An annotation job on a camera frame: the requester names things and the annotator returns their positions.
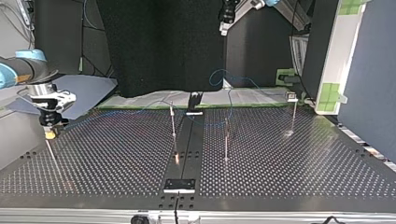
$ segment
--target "gray wall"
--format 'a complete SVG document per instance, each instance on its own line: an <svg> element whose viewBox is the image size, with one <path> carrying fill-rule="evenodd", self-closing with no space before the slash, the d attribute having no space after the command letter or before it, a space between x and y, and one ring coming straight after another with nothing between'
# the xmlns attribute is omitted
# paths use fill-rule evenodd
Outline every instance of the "gray wall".
<svg viewBox="0 0 396 224"><path fill-rule="evenodd" d="M396 161L396 1L367 4L339 120Z"/></svg>

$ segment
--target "vertical post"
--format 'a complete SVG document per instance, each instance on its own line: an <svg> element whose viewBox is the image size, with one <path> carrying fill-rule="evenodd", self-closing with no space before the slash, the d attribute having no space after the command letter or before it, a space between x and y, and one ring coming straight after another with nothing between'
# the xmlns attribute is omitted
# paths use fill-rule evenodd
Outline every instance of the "vertical post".
<svg viewBox="0 0 396 224"><path fill-rule="evenodd" d="M47 144L47 148L49 149L50 157L51 157L53 160L56 160L55 155L53 154L53 151L52 151L52 147L51 147L51 145L50 145L50 141L49 141L48 139L46 139L46 144Z"/></svg>
<svg viewBox="0 0 396 224"><path fill-rule="evenodd" d="M225 119L225 142L224 142L224 158L227 161L228 160L228 138L230 137L230 127L229 127L229 122L228 119Z"/></svg>
<svg viewBox="0 0 396 224"><path fill-rule="evenodd" d="M175 128L175 112L173 110L173 102L169 105L169 110L171 113L171 120L172 120L172 136L174 141L174 150L177 152L177 144L176 144L176 128Z"/></svg>

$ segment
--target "metal rod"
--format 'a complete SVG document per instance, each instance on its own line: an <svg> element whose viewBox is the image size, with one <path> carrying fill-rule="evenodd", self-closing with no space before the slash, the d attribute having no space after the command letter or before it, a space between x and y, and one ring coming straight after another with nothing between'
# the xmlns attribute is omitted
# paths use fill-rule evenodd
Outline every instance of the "metal rod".
<svg viewBox="0 0 396 224"><path fill-rule="evenodd" d="M173 102L169 105L169 110L171 112L171 120L172 120L172 136L176 137L176 129L175 129L175 112L173 110Z"/></svg>
<svg viewBox="0 0 396 224"><path fill-rule="evenodd" d="M172 120L172 137L174 140L174 151L177 152L177 141L176 141L176 127L175 127L175 112L173 110L173 102L169 105L169 110L171 113L171 120Z"/></svg>
<svg viewBox="0 0 396 224"><path fill-rule="evenodd" d="M227 161L228 160L228 137L229 137L229 123L228 123L228 120L227 120L227 118L225 119L225 142L224 142L224 149L225 149L225 152L224 152L224 158L225 158L225 160Z"/></svg>
<svg viewBox="0 0 396 224"><path fill-rule="evenodd" d="M46 139L47 148L49 149L49 154L53 160L56 160L55 155L53 154L52 147L50 145L50 141Z"/></svg>
<svg viewBox="0 0 396 224"><path fill-rule="evenodd" d="M296 118L296 111L297 111L297 101L294 103L294 110L293 110L293 121Z"/></svg>

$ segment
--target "green tape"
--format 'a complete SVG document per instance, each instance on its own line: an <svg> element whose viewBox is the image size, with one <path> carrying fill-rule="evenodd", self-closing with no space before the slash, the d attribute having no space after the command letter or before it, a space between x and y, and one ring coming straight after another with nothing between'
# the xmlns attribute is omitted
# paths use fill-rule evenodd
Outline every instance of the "green tape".
<svg viewBox="0 0 396 224"><path fill-rule="evenodd" d="M357 15L364 0L342 0L338 15Z"/></svg>
<svg viewBox="0 0 396 224"><path fill-rule="evenodd" d="M277 69L276 71L276 82L275 84L277 86L293 86L292 83L285 83L282 80L279 80L279 76L289 76L289 77L294 77L294 68L288 68L288 69Z"/></svg>
<svg viewBox="0 0 396 224"><path fill-rule="evenodd" d="M323 83L318 103L318 111L333 112L340 97L338 83Z"/></svg>

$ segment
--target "wire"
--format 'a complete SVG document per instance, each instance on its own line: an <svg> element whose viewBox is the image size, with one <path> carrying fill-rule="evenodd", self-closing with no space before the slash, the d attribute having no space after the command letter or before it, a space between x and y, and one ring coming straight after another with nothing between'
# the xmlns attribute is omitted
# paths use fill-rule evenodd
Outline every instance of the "wire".
<svg viewBox="0 0 396 224"><path fill-rule="evenodd" d="M175 210L174 210L174 214L175 214L175 224L178 224L177 205L178 205L178 195L177 195L176 205L175 205Z"/></svg>
<svg viewBox="0 0 396 224"><path fill-rule="evenodd" d="M332 221L332 219L334 220L335 223L337 224L346 224L345 222L340 222L338 221L338 219L336 217L327 217L326 220L323 223L312 223L312 224L329 224L330 221Z"/></svg>
<svg viewBox="0 0 396 224"><path fill-rule="evenodd" d="M8 16L8 14L4 11L4 9L1 8L2 11L3 11L3 13L4 13L4 15L6 16L6 19L7 19L7 20L9 21L9 23L14 27L14 29L15 29L15 30L16 30L27 42L31 43L31 39L34 40L35 37L34 37L33 34L32 34L32 29L31 29L31 27L30 27L30 26L28 27L28 26L24 23L23 18L21 17L20 13L17 12L11 5L9 5L9 4L5 3L5 2L0 2L0 6L3 6L3 7L8 8L8 9L17 17L18 21L21 23L21 26L22 26L25 30L29 31L29 36L27 36L27 34L25 33L25 30L23 30L23 32L22 32L22 31L17 27L17 25L15 25L15 23L14 23L13 20Z"/></svg>
<svg viewBox="0 0 396 224"><path fill-rule="evenodd" d="M225 75L223 75L223 76L222 76L222 79L220 79L219 82L217 82L216 84L212 83L211 79L213 78L213 76L214 76L216 73L221 72L221 71L225 72ZM258 90L260 90L264 95L268 95L268 96L273 96L273 95L282 95L282 96L283 96L283 95L285 95L285 94L278 94L278 93L277 93L277 94L270 94L270 93L267 93L267 92L265 92L261 87L259 87L259 85L257 85L256 82L254 82L253 79L251 79L250 77L236 77L236 76L231 75L230 72L227 71L226 69L218 69L218 70L216 70L215 72L213 72L212 75L211 75L210 78L209 78L209 84L210 84L211 86L218 86L219 84L221 84L222 80L223 80L224 78L226 78L226 77L230 78L231 80L235 80L235 79L248 80L248 81L251 82L251 84L253 84Z"/></svg>
<svg viewBox="0 0 396 224"><path fill-rule="evenodd" d="M84 13L84 18L85 18L85 21L92 27L92 28L94 28L94 29L99 29L99 28L97 28L96 26L94 26L91 22L90 22L90 20L88 19L88 17L87 17L87 2L88 2L88 0L85 0L84 1L84 8L83 8L83 13Z"/></svg>
<svg viewBox="0 0 396 224"><path fill-rule="evenodd" d="M293 16L292 16L292 19L291 19L291 32L290 32L291 38L293 38L293 36L294 36L294 19L295 19L295 16L296 16L297 6L298 6L299 2L300 2L300 0L296 0L296 4L294 5ZM291 50L291 58L293 59L294 64L297 67L297 61L296 61L296 58L294 57L294 47L293 47L293 45L290 46L290 50ZM306 89L306 87L305 87L305 85L303 83L303 78L301 77L301 75L300 75L300 73L299 73L297 68L295 69L295 72L296 72L296 75L298 76L298 78L300 79L301 85L303 86L304 91L308 95L308 97L311 100L312 104L316 105L315 101L312 99L311 95L309 94L308 90Z"/></svg>
<svg viewBox="0 0 396 224"><path fill-rule="evenodd" d="M97 29L97 28L94 28L94 27L91 27L91 26L86 26L86 25L84 25L84 26L82 26L82 27L84 27L84 28L88 28L88 29L92 29L92 30L95 30L95 31L101 31L101 32L105 32L105 30L104 30L104 29Z"/></svg>
<svg viewBox="0 0 396 224"><path fill-rule="evenodd" d="M30 32L29 32L29 48L28 49L30 49L30 47L32 47L32 44L33 44L32 43L33 42L32 20L33 20L34 15L35 15L35 12L33 12L32 15L30 16L30 23L29 23Z"/></svg>
<svg viewBox="0 0 396 224"><path fill-rule="evenodd" d="M87 62L92 65L92 67L93 67L93 74L92 75L95 75L95 71L98 71L101 74L102 77L106 77L105 73L103 73L100 69L98 69L96 67L96 65L89 58L87 58L87 56L85 56L83 54L82 57L85 58L85 60L87 60Z"/></svg>
<svg viewBox="0 0 396 224"><path fill-rule="evenodd" d="M111 64L111 65L107 68L107 70L106 70L106 76L107 76L107 77L108 77L108 73L110 72L111 67L113 67L112 64Z"/></svg>

